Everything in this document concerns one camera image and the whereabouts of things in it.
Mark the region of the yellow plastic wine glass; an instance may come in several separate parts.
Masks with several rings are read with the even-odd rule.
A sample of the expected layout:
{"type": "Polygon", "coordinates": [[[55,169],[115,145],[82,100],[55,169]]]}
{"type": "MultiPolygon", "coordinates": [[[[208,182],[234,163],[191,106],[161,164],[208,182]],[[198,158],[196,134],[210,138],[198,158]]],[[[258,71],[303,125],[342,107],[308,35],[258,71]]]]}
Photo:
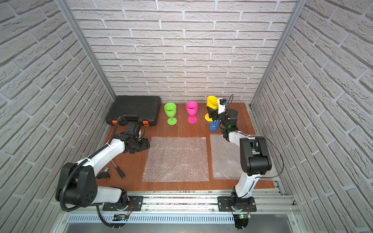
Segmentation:
{"type": "MultiPolygon", "coordinates": [[[[218,105],[218,98],[215,96],[208,96],[207,98],[207,110],[217,110],[219,107],[218,105]]],[[[208,122],[212,122],[213,119],[209,116],[209,113],[205,114],[205,120],[208,122]]]]}

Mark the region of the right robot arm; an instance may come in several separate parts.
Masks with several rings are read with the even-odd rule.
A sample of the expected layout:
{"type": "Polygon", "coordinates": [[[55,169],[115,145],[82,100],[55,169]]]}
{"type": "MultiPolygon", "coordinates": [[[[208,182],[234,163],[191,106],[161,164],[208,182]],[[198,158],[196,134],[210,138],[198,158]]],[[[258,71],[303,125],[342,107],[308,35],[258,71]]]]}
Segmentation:
{"type": "Polygon", "coordinates": [[[265,137],[242,133],[237,127],[238,111],[224,110],[219,113],[208,107],[208,116],[222,124],[221,133],[228,142],[240,148],[242,174],[231,193],[234,204],[247,202],[259,179],[272,169],[272,162],[265,137]]]}

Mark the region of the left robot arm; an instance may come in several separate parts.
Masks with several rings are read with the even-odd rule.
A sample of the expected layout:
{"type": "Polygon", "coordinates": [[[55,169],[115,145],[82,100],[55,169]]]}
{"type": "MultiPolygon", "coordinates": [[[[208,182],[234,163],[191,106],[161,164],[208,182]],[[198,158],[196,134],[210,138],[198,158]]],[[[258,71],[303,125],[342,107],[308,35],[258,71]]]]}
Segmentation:
{"type": "Polygon", "coordinates": [[[150,148],[147,138],[119,134],[99,150],[76,163],[66,163],[60,172],[55,198],[65,212],[92,205],[111,203],[123,210],[129,200],[120,188],[98,186],[98,173],[121,153],[134,154],[150,148]]]}

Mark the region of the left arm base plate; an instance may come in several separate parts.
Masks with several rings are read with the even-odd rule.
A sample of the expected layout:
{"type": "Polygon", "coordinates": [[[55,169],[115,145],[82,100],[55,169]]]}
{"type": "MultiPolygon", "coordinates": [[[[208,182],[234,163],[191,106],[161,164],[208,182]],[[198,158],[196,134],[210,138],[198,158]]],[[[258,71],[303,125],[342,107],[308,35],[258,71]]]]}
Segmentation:
{"type": "Polygon", "coordinates": [[[142,208],[144,197],[143,196],[127,196],[119,203],[105,203],[103,211],[140,211],[142,208]]]}

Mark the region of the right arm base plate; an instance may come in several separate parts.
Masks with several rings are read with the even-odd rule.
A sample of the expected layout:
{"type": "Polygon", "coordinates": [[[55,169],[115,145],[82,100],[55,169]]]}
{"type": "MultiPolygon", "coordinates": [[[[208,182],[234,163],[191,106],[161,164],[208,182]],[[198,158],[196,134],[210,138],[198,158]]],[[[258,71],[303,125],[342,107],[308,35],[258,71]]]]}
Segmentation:
{"type": "Polygon", "coordinates": [[[233,198],[228,196],[217,197],[220,212],[256,212],[256,203],[253,197],[233,198]]]}

